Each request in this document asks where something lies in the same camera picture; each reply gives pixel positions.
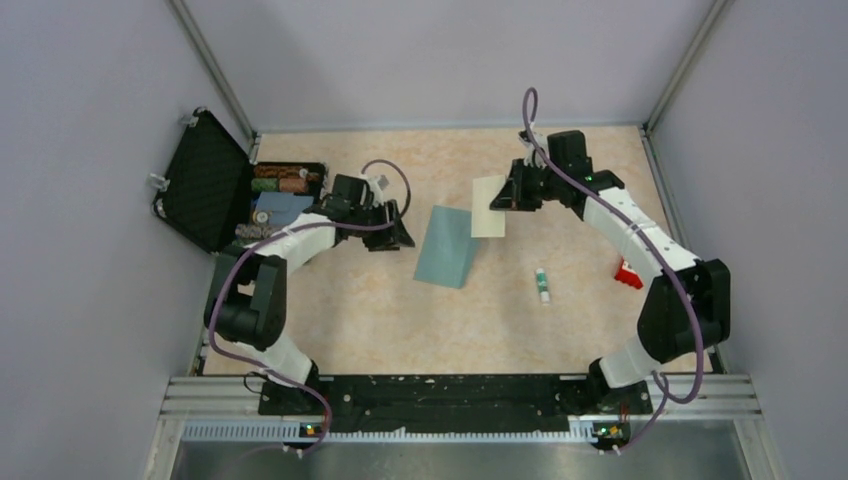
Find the beige letter paper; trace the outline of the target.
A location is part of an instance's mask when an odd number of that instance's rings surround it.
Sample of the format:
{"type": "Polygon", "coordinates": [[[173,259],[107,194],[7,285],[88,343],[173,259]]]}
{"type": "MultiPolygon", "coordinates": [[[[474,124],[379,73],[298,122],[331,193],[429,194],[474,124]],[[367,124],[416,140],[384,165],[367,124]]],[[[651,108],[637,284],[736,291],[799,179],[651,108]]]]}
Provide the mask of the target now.
{"type": "Polygon", "coordinates": [[[503,238],[506,235],[506,214],[490,207],[505,182],[504,175],[479,177],[472,181],[472,238],[503,238]]]}

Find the green white glue stick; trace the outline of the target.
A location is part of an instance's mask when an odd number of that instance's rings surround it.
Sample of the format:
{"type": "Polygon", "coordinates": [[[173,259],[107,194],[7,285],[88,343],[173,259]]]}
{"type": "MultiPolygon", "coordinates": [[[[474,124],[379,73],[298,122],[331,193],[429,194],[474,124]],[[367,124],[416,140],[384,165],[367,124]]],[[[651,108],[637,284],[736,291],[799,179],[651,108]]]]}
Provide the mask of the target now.
{"type": "Polygon", "coordinates": [[[551,302],[549,284],[546,271],[543,268],[535,270],[535,281],[541,303],[549,305],[551,302]]]}

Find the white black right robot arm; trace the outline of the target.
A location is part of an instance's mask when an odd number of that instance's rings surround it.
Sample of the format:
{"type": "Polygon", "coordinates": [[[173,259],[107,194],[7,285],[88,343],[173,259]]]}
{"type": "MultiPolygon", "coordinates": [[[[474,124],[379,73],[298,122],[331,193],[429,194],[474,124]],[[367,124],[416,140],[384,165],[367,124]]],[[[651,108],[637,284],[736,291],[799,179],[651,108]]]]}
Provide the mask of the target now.
{"type": "Polygon", "coordinates": [[[513,160],[490,209],[533,212],[556,201],[600,232],[648,288],[636,334],[589,366],[586,397],[594,409],[614,411],[663,365],[689,353],[701,360],[706,348],[729,338],[731,276],[722,261],[682,247],[616,174],[595,170],[583,132],[525,129],[518,138],[527,154],[513,160]]]}

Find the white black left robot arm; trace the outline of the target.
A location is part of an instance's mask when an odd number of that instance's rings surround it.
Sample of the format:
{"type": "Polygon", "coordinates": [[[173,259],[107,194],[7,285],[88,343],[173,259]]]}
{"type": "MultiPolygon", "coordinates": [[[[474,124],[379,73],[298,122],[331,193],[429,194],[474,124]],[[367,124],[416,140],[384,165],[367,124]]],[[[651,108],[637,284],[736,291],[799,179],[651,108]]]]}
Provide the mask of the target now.
{"type": "Polygon", "coordinates": [[[410,190],[403,201],[387,198],[380,177],[339,174],[331,190],[289,225],[246,247],[222,250],[204,311],[211,350],[282,389],[283,401],[295,412],[318,406],[329,415],[317,365],[285,332],[289,279],[351,237],[370,252],[414,247],[403,223],[411,200],[410,190]]]}

